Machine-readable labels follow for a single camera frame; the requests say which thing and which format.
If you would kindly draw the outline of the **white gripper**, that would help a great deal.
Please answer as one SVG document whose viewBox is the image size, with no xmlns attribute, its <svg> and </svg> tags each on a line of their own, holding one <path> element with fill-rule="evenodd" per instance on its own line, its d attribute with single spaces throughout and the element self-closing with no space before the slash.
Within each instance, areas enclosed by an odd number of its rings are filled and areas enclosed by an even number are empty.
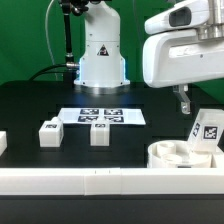
<svg viewBox="0 0 224 224">
<path fill-rule="evenodd" d="M 224 77 L 224 38 L 201 41 L 195 29 L 153 35 L 144 44 L 142 66 L 145 83 L 175 85 L 182 113 L 190 114 L 187 84 Z"/>
</svg>

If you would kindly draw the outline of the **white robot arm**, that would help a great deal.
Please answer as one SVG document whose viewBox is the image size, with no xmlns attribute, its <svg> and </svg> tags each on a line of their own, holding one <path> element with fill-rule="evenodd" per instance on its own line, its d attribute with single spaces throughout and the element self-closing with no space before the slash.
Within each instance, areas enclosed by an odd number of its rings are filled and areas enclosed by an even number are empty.
<svg viewBox="0 0 224 224">
<path fill-rule="evenodd" d="M 85 53 L 76 85 L 106 93 L 130 83 L 120 54 L 120 17 L 105 2 L 93 1 L 85 13 Z M 144 24 L 144 82 L 171 86 L 184 114 L 191 112 L 190 83 L 224 77 L 224 0 L 183 0 Z"/>
</svg>

